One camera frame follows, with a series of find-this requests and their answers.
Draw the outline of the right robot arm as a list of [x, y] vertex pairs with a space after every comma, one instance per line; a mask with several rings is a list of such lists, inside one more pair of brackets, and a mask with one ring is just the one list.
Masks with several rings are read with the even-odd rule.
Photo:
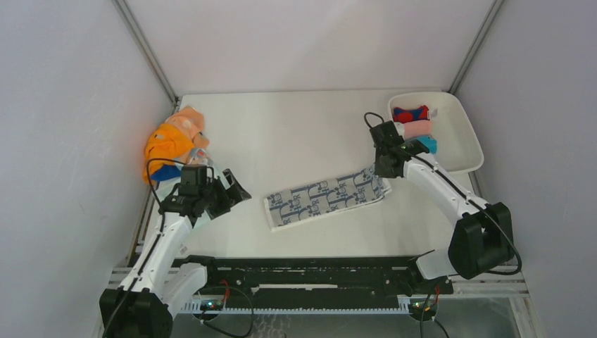
[[418, 140], [375, 144], [375, 174], [413, 183], [427, 193], [453, 226], [445, 249], [415, 259], [415, 269], [406, 275], [414, 292], [426, 292], [439, 277], [496, 275], [496, 267], [511, 259], [517, 261], [511, 274], [521, 271], [522, 259], [514, 245], [509, 208], [501, 202], [490, 204], [464, 188]]

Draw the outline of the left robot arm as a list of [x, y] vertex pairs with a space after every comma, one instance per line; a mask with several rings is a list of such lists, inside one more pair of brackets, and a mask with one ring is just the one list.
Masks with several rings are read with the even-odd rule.
[[197, 226], [229, 213], [251, 195], [229, 169], [185, 165], [168, 194], [158, 197], [160, 220], [128, 275], [99, 299], [104, 337], [169, 337], [175, 317], [195, 292], [214, 292], [216, 270], [185, 263], [169, 280], [183, 241]]

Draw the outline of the white blue patterned towel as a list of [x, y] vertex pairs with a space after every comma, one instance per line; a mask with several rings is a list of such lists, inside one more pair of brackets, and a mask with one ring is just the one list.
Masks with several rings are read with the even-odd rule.
[[388, 179], [377, 176], [371, 165], [355, 173], [270, 193], [263, 203], [274, 232], [375, 204], [391, 192]]

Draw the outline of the bright blue towel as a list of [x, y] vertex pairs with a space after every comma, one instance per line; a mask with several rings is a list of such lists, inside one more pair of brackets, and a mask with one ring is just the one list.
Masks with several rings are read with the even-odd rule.
[[431, 154], [436, 154], [438, 151], [438, 142], [431, 135], [422, 135], [417, 138], [426, 148], [429, 149]]

